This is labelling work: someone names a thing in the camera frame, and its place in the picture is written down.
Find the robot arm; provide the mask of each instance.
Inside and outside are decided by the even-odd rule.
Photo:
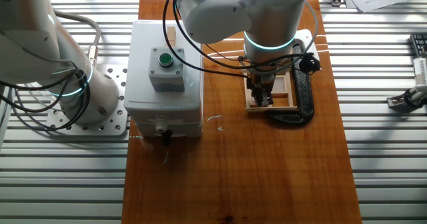
[[[215,43],[244,31],[246,59],[267,63],[292,52],[305,0],[176,0],[189,36]],[[259,106],[273,104],[276,64],[250,69],[252,96]]]
[[[0,80],[12,85],[38,82],[46,86],[62,80],[75,67],[85,73],[85,85],[91,94],[77,123],[106,119],[119,101],[115,82],[91,64],[56,18],[49,0],[0,0],[0,57]],[[52,95],[61,98],[62,109],[70,120],[76,116],[83,98],[84,88],[77,79],[74,76],[69,85],[64,82],[48,88]]]

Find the keyboard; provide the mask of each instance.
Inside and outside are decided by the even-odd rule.
[[[410,37],[412,50],[416,57],[422,56],[422,48],[427,45],[427,33],[412,34]]]

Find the green button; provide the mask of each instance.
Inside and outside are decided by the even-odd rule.
[[[169,53],[163,53],[159,56],[159,64],[162,67],[170,67],[173,64],[173,57]]]

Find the blue led ring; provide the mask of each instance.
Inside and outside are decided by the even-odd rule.
[[[245,37],[246,37],[246,39],[252,44],[252,45],[254,45],[254,46],[256,46],[257,48],[260,48],[260,49],[264,49],[264,50],[269,50],[269,51],[275,51],[275,50],[278,50],[278,49],[282,49],[282,48],[284,48],[284,47],[287,47],[288,45],[290,45],[290,44],[292,44],[292,42],[294,41],[294,39],[295,39],[295,37],[292,37],[292,39],[290,40],[290,41],[288,41],[287,43],[285,43],[285,44],[283,44],[283,45],[280,45],[280,46],[278,46],[278,47],[264,47],[263,45],[260,45],[260,44],[257,44],[255,41],[252,41],[250,38],[249,38],[249,36],[248,36],[248,34],[245,32]]]
[[[91,65],[91,74],[89,75],[89,79],[87,80],[87,82],[85,83],[85,86],[91,81],[91,79],[92,79],[92,75],[93,75],[93,67],[92,67],[92,65]],[[77,93],[79,93],[80,91],[82,90],[82,88],[80,87],[79,89],[77,89],[76,91],[73,91],[72,93],[68,93],[68,94],[64,94],[64,95],[62,95],[63,97],[69,97],[69,96],[71,96],[71,95],[75,95],[75,94],[77,94]],[[56,96],[56,97],[58,97],[59,95],[58,94],[54,94],[54,93],[52,93],[51,92],[51,94],[52,95],[54,95],[54,96]]]

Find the wooden table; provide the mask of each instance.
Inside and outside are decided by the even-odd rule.
[[[141,0],[139,18],[161,19],[164,2]],[[205,74],[202,138],[174,139],[166,149],[134,138],[132,124],[123,224],[362,222],[319,2],[309,2],[320,20],[323,68],[312,77],[311,123],[288,128],[249,115],[241,79]],[[300,29],[314,30],[308,9]],[[242,50],[243,35],[232,38],[213,47]],[[230,71],[206,60],[205,67]]]

